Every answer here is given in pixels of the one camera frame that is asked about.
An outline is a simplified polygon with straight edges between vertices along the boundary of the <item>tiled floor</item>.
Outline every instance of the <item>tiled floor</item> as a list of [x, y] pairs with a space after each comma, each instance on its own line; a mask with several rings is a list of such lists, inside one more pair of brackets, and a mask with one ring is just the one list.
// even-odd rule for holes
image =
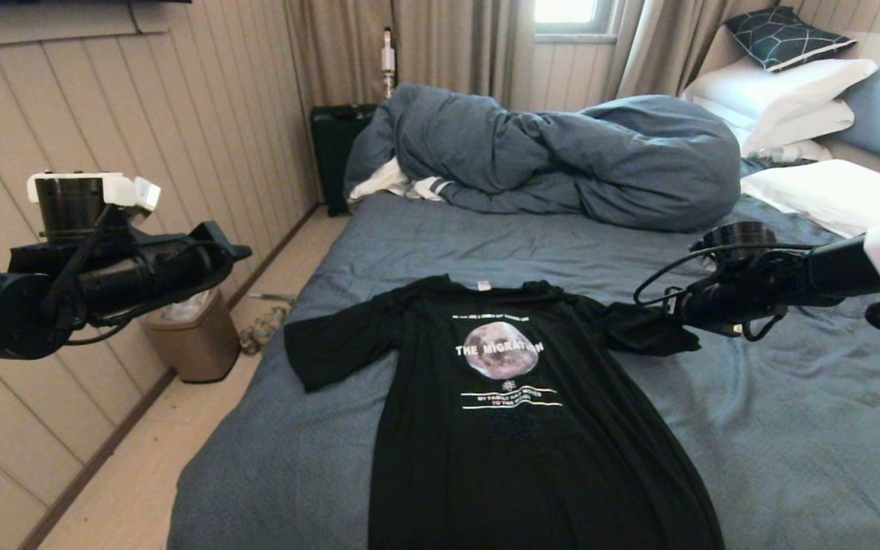
[[[251, 292], [296, 295], [347, 222], [347, 216], [329, 218], [318, 209]], [[231, 314], [240, 328], [271, 307], [273, 302], [245, 297]], [[259, 362], [259, 354], [242, 355], [220, 383], [193, 386], [172, 380], [40, 548], [164, 548], [182, 467], [240, 401]]]

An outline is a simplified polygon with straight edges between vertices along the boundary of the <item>beige curtain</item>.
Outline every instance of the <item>beige curtain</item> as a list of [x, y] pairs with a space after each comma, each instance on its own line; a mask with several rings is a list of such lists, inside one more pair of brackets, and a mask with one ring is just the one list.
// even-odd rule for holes
[[535, 48], [534, 0], [393, 0], [398, 77], [494, 97], [524, 111]]
[[727, 18], [776, 0], [626, 0], [608, 74], [607, 98], [677, 96], [694, 79]]
[[308, 107], [382, 101], [382, 29], [389, 0], [286, 0]]

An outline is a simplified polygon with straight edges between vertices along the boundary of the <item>dark patterned pillow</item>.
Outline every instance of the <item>dark patterned pillow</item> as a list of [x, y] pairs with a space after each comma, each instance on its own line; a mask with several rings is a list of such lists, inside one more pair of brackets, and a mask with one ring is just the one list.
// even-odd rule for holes
[[811, 27], [788, 6], [737, 15], [726, 21], [726, 27], [745, 51], [770, 73], [832, 58], [856, 42], [853, 38]]

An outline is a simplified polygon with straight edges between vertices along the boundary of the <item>blue bedsheet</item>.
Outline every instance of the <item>blue bedsheet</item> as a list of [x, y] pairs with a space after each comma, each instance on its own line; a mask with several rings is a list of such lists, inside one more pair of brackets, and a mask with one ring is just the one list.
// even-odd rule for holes
[[[768, 222], [782, 241], [836, 240], [746, 197], [729, 219]], [[629, 302], [697, 236], [377, 195], [357, 209], [291, 320], [443, 273], [495, 286], [545, 279]], [[703, 273], [691, 266], [667, 283]], [[704, 478], [730, 548], [880, 548], [880, 333], [863, 320], [876, 297], [793, 310], [758, 344], [699, 333], [698, 352], [617, 355]], [[388, 356], [305, 396], [277, 335], [247, 396], [182, 474], [168, 547], [363, 548], [394, 364]]]

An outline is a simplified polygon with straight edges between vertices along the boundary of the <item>beige wall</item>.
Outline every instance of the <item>beige wall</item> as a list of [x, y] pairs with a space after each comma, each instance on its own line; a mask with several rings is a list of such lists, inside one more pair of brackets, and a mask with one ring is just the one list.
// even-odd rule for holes
[[[0, 270], [42, 229], [24, 190], [42, 170], [160, 184], [151, 233], [217, 220], [254, 248], [230, 295], [314, 205], [283, 3], [161, 10], [163, 34], [0, 45]], [[0, 549], [21, 544], [164, 372], [137, 323], [104, 344], [0, 360]]]
[[614, 42], [535, 44], [533, 111], [579, 111], [603, 102]]
[[825, 31], [880, 34], [880, 0], [783, 0], [802, 20]]

